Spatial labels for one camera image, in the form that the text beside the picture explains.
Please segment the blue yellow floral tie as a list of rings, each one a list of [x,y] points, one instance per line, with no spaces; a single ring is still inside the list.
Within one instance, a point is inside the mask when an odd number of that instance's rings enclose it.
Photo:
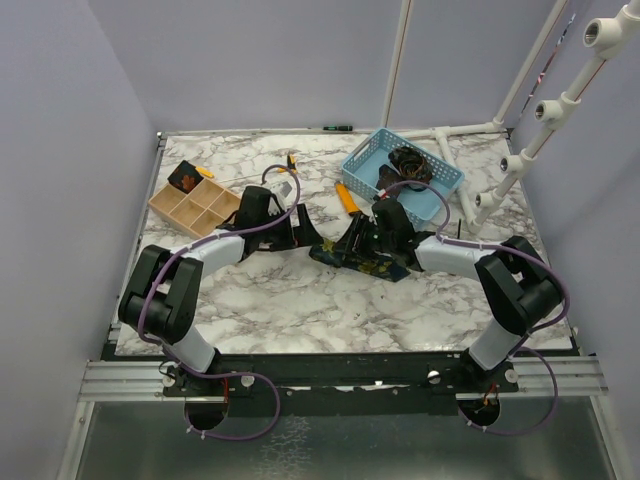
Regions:
[[[335,268],[345,268],[390,282],[398,282],[410,275],[409,270],[392,257],[378,253],[358,253],[341,242],[325,239],[313,245],[309,257]]]

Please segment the wooden compartment tray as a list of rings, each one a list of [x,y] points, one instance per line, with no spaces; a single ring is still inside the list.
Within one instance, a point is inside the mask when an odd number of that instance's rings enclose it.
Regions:
[[[240,206],[241,197],[205,178],[189,193],[165,184],[148,205],[172,227],[194,239],[210,235]]]

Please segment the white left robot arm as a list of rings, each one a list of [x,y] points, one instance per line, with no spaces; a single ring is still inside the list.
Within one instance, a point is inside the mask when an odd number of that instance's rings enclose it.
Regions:
[[[285,208],[271,190],[249,186],[239,209],[208,236],[173,250],[149,245],[141,251],[120,300],[118,319],[182,363],[188,369],[186,382],[195,392],[210,394],[220,385],[221,371],[213,364],[218,350],[194,324],[201,281],[257,251],[322,243],[305,204],[295,199]]]

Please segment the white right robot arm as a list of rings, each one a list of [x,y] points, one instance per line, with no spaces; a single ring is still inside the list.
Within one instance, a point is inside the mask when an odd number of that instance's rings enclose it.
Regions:
[[[461,383],[481,391],[503,363],[533,333],[535,326],[568,300],[566,287],[528,240],[513,236],[502,243],[451,239],[439,232],[416,231],[404,208],[386,198],[373,216],[358,213],[334,247],[343,266],[366,268],[397,281],[408,273],[447,273],[480,283],[491,312],[483,333],[459,367]]]

